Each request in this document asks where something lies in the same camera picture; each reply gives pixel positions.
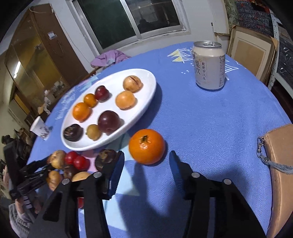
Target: orange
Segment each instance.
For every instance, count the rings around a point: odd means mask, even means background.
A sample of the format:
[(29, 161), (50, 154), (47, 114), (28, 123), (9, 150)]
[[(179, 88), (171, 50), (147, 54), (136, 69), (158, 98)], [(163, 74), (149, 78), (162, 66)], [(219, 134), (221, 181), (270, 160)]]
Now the orange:
[(90, 114), (91, 109), (86, 103), (77, 103), (72, 110), (74, 119), (80, 122), (85, 121), (90, 116)]
[(89, 93), (84, 96), (84, 102), (91, 108), (93, 108), (98, 103), (98, 101), (95, 98), (95, 95), (92, 93)]
[(142, 129), (131, 137), (129, 152), (141, 164), (154, 164), (163, 157), (165, 141), (155, 130)]

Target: wooden cabinet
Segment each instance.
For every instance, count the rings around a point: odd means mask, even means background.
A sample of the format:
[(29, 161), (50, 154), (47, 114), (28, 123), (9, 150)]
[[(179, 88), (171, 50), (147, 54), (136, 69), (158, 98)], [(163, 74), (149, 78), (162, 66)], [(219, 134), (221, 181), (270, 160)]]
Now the wooden cabinet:
[(5, 65), (25, 97), (22, 101), (26, 100), (34, 113), (44, 103), (45, 90), (58, 86), (54, 95), (58, 100), (87, 75), (50, 4), (27, 10), (12, 37)]

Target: picture frame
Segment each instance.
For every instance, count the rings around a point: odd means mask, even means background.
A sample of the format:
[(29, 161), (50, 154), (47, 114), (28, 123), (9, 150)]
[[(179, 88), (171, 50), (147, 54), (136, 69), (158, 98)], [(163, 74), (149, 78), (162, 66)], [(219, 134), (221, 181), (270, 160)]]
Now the picture frame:
[(232, 26), (227, 55), (268, 84), (279, 42), (259, 32)]

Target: gray sweater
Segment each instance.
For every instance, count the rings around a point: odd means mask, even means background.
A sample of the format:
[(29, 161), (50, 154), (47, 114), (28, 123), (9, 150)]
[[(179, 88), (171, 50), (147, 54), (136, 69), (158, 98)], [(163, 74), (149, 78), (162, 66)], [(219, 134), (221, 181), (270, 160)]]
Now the gray sweater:
[(20, 214), (16, 210), (15, 203), (9, 205), (9, 220), (12, 229), (20, 238), (28, 237), (32, 222), (25, 213)]

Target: aluminum can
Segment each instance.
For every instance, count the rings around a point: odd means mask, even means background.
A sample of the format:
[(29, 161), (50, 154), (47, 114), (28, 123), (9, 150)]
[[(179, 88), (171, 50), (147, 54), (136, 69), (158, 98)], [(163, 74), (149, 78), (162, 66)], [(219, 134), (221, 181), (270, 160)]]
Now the aluminum can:
[(225, 82), (225, 52), (214, 41), (194, 42), (192, 49), (195, 80), (204, 89), (216, 90)]

